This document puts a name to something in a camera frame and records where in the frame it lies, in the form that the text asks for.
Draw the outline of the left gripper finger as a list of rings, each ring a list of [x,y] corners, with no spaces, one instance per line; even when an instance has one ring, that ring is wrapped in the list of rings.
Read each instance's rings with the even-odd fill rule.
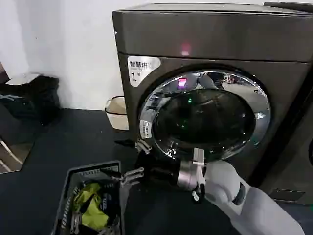
[[[106,226],[104,230],[102,231],[103,235],[120,235],[121,229],[120,229],[120,217],[117,216],[111,225]]]
[[[70,232],[79,232],[79,226],[82,223],[82,214],[80,212],[74,212],[71,218]]]

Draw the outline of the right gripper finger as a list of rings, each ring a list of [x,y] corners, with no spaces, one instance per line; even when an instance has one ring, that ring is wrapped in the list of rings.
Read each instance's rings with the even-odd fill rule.
[[[115,140],[114,142],[124,147],[135,148],[138,152],[144,151],[146,154],[149,154],[151,151],[151,147],[143,139],[137,139],[136,141],[132,139],[124,139]]]
[[[135,185],[144,177],[144,168],[140,167],[127,171],[126,173],[116,172],[110,169],[104,169],[104,174],[111,177],[115,181],[119,181],[121,185]]]

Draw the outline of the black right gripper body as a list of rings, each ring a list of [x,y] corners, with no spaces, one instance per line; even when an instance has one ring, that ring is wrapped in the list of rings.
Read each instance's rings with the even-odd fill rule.
[[[175,186],[178,182],[180,163],[180,159],[172,159],[168,156],[161,157],[152,152],[146,154],[144,151],[141,151],[137,155],[135,167],[144,168],[142,181],[165,181]]]

